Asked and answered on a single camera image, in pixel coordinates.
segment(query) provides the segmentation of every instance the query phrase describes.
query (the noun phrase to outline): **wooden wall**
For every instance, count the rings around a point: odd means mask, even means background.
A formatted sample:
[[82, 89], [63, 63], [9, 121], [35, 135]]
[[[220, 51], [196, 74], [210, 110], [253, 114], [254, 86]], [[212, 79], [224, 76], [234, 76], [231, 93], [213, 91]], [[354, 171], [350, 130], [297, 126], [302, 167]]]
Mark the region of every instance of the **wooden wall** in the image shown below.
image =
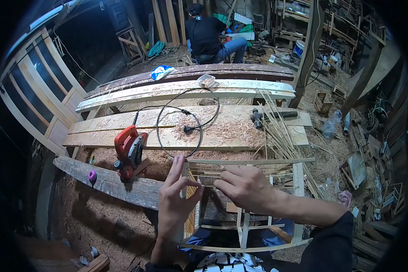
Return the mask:
[[0, 96], [33, 137], [52, 152], [65, 154], [63, 140], [79, 118], [75, 110], [86, 92], [45, 27], [8, 60], [0, 77]]

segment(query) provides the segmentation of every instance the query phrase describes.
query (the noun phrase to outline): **blue jeans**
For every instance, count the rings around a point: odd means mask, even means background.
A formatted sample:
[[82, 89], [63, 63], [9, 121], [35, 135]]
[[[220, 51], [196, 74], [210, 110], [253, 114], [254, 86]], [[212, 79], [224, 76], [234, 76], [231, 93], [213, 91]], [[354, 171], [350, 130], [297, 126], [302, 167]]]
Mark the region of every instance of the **blue jeans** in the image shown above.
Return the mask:
[[[226, 57], [233, 54], [234, 52], [236, 54], [234, 55], [233, 63], [243, 63], [243, 55], [245, 55], [247, 46], [248, 41], [245, 38], [239, 38], [224, 43], [223, 48], [215, 57], [214, 63], [223, 61]], [[189, 51], [192, 52], [192, 49], [190, 48], [190, 40], [187, 41], [187, 47], [189, 47]]]

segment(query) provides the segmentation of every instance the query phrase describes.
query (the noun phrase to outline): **power cord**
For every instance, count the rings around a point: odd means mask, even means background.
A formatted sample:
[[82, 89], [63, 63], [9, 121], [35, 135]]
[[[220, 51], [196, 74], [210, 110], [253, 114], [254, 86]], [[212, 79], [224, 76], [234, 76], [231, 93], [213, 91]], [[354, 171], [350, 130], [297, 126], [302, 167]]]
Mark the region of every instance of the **power cord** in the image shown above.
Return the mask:
[[[201, 123], [200, 123], [200, 121], [199, 121], [198, 118], [195, 116], [195, 114], [193, 114], [193, 113], [191, 113], [191, 112], [189, 112], [189, 111], [187, 111], [187, 110], [185, 110], [185, 109], [181, 109], [181, 108], [179, 108], [179, 107], [169, 106], [169, 105], [168, 105], [169, 103], [171, 103], [172, 101], [174, 101], [175, 99], [177, 99], [180, 95], [183, 95], [183, 94], [188, 93], [188, 92], [193, 91], [193, 90], [207, 90], [207, 91], [209, 91], [209, 92], [212, 93], [212, 95], [216, 98], [216, 101], [218, 102], [218, 107], [217, 107], [216, 112], [214, 113], [213, 117], [210, 118], [210, 120], [208, 120], [208, 121], [205, 122], [204, 124], [201, 124]], [[189, 155], [185, 156], [185, 158], [188, 158], [188, 157], [192, 156], [192, 155], [198, 150], [198, 148], [201, 146], [201, 142], [202, 142], [202, 138], [203, 138], [202, 127], [205, 126], [205, 125], [207, 125], [207, 124], [209, 124], [210, 122], [212, 122], [212, 121], [216, 118], [216, 116], [218, 116], [218, 113], [219, 113], [219, 109], [220, 109], [220, 107], [221, 107], [221, 104], [220, 104], [220, 102], [219, 102], [219, 98], [218, 98], [218, 97], [216, 96], [216, 94], [215, 94], [212, 90], [210, 90], [209, 88], [204, 88], [204, 87], [193, 88], [193, 89], [185, 90], [184, 92], [182, 92], [182, 93], [176, 95], [174, 98], [172, 98], [171, 100], [169, 100], [168, 103], [166, 103], [165, 105], [146, 106], [146, 107], [140, 108], [140, 109], [136, 112], [136, 115], [135, 115], [135, 117], [134, 117], [133, 124], [136, 124], [136, 121], [137, 121], [137, 117], [138, 117], [138, 115], [139, 115], [139, 112], [140, 112], [141, 110], [143, 110], [143, 109], [150, 108], [150, 107], [162, 107], [162, 109], [161, 109], [160, 112], [159, 112], [159, 115], [157, 116], [157, 122], [156, 122], [156, 135], [157, 135], [157, 140], [158, 140], [158, 142], [159, 142], [159, 144], [160, 144], [160, 147], [163, 149], [163, 151], [165, 151], [166, 154], [168, 154], [169, 156], [171, 156], [171, 157], [173, 157], [173, 158], [174, 158], [174, 156], [171, 155], [171, 154], [166, 150], [166, 148], [165, 148], [165, 147], [163, 146], [163, 144], [162, 144], [162, 141], [160, 140], [160, 135], [159, 135], [159, 122], [160, 122], [160, 117], [162, 116], [162, 112], [164, 111], [165, 108], [170, 107], [170, 108], [174, 108], [174, 109], [177, 109], [177, 110], [181, 111], [181, 112], [184, 113], [185, 115], [192, 115], [192, 116], [195, 118], [195, 121], [196, 121], [196, 123], [197, 123], [197, 125], [196, 125], [195, 127], [190, 127], [190, 126], [184, 126], [184, 127], [183, 127], [183, 132], [186, 133], [186, 134], [190, 134], [190, 133], [192, 133], [192, 132], [193, 132], [194, 130], [196, 130], [196, 129], [199, 129], [199, 131], [200, 131], [200, 139], [199, 139], [199, 141], [198, 141], [198, 145], [195, 147], [195, 149], [194, 149]]]

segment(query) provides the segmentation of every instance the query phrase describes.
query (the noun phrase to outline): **glass panel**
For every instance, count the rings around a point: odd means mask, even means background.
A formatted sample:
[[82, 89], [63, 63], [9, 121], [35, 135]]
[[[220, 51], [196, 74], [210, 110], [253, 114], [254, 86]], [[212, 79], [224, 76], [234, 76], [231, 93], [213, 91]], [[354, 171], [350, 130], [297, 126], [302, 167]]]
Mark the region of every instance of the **glass panel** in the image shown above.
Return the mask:
[[53, 118], [53, 113], [44, 105], [44, 103], [39, 99], [39, 97], [33, 92], [30, 85], [27, 83], [26, 79], [22, 75], [18, 66], [12, 69], [12, 76], [14, 77], [16, 84], [21, 89], [22, 93], [27, 97], [27, 100], [35, 107], [35, 109], [48, 121], [50, 122]]
[[48, 51], [47, 46], [45, 45], [44, 40], [42, 40], [38, 44], [38, 48], [41, 51], [42, 56], [44, 57], [45, 61], [47, 62], [48, 66], [50, 67], [51, 71], [53, 71], [54, 75], [59, 79], [62, 86], [65, 88], [66, 91], [70, 91], [73, 87], [70, 81], [66, 78], [63, 74], [62, 70], [60, 70], [59, 66], [57, 66], [56, 61], [54, 60], [53, 56]]
[[24, 117], [42, 134], [45, 134], [47, 130], [47, 126], [39, 120], [39, 118], [35, 115], [35, 113], [27, 106], [27, 104], [23, 101], [21, 96], [17, 93], [12, 84], [9, 76], [6, 76], [3, 79], [3, 86], [11, 98], [12, 102], [16, 105], [19, 111], [24, 115]]
[[44, 64], [41, 62], [41, 59], [38, 56], [38, 53], [35, 51], [33, 48], [32, 51], [28, 52], [28, 55], [30, 57], [30, 60], [33, 63], [33, 66], [35, 66], [35, 69], [38, 71], [44, 82], [47, 84], [47, 86], [50, 88], [50, 90], [56, 95], [56, 97], [62, 102], [62, 100], [65, 98], [65, 94], [60, 90], [59, 86], [56, 84], [54, 79], [51, 77], [47, 69], [45, 68]]

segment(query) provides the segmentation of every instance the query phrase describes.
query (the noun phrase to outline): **white plastic container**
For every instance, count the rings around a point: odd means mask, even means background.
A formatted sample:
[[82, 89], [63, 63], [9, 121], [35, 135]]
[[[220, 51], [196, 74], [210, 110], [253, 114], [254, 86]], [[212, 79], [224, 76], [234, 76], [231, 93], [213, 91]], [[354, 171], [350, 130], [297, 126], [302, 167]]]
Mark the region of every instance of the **white plastic container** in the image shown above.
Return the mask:
[[214, 76], [211, 76], [209, 74], [203, 74], [200, 76], [199, 79], [197, 79], [198, 85], [203, 88], [210, 88], [214, 84], [214, 80], [216, 78]]

